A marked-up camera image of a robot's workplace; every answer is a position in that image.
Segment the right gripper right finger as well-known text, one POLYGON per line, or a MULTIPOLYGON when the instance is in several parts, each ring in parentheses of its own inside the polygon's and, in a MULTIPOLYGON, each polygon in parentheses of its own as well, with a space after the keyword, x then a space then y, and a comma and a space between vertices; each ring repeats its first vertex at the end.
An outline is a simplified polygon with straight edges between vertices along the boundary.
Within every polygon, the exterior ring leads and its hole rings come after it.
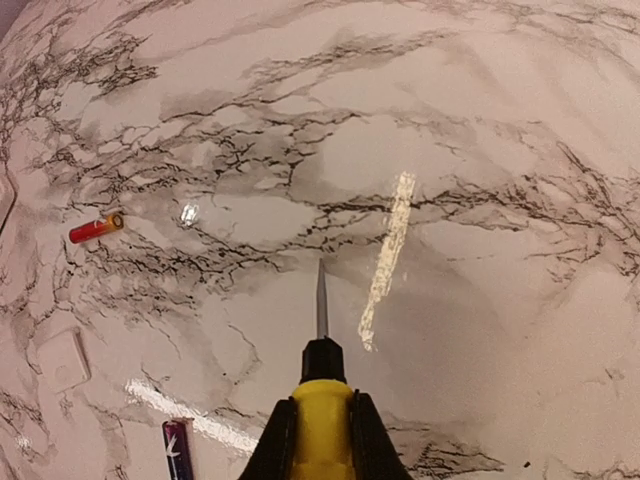
POLYGON ((357 480, 411 480, 368 393, 356 390, 350 432, 357 480))

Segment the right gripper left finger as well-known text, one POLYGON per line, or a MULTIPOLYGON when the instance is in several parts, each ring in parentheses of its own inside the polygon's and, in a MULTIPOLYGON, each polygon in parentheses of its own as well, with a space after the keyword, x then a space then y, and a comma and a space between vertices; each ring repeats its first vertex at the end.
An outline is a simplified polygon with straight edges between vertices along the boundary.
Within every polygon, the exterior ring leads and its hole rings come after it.
POLYGON ((279 400, 245 466, 240 480, 289 480, 297 432, 297 405, 279 400))

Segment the yellow handled screwdriver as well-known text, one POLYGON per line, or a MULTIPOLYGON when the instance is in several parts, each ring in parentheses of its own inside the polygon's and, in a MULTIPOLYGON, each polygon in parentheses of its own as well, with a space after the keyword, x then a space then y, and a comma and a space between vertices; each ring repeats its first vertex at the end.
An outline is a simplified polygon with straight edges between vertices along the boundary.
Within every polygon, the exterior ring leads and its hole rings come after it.
POLYGON ((292 397, 296 436, 293 479, 353 479, 350 407, 354 392, 347 385, 341 346, 329 335, 325 266, 318 265, 316 337, 302 353, 302 372, 292 397))

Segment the purple AAA battery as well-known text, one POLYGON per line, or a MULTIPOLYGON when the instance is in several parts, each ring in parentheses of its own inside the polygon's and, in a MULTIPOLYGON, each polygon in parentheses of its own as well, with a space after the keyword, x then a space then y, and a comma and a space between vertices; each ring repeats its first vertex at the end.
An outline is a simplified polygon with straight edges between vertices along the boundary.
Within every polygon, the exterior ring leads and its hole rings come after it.
POLYGON ((169 420, 162 423, 165 455, 171 480, 194 480, 186 423, 169 420))

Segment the white battery cover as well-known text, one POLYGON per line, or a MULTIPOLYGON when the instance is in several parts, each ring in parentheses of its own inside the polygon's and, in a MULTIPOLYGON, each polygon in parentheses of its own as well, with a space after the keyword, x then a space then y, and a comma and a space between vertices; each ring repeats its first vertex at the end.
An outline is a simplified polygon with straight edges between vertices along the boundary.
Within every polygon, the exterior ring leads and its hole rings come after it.
POLYGON ((36 354, 42 375, 55 394, 91 378, 78 328, 67 329, 50 337, 37 348, 36 354))

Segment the red AAA battery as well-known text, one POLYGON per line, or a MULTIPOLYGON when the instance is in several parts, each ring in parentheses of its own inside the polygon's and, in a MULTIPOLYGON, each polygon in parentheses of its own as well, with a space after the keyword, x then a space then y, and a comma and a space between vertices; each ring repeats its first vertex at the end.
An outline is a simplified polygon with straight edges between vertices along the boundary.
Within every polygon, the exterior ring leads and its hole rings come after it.
POLYGON ((83 243, 124 228, 124 218, 120 213, 113 213, 105 220, 95 220, 69 231, 68 237, 72 244, 83 243))

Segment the white red remote control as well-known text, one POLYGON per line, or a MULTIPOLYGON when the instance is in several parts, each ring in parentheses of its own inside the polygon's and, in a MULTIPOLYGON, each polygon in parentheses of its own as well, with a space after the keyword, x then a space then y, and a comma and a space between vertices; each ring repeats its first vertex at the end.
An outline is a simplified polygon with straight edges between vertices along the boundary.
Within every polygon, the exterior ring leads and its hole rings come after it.
POLYGON ((2 174, 0 180, 0 231, 3 231, 15 201, 16 190, 13 182, 7 174, 2 174))

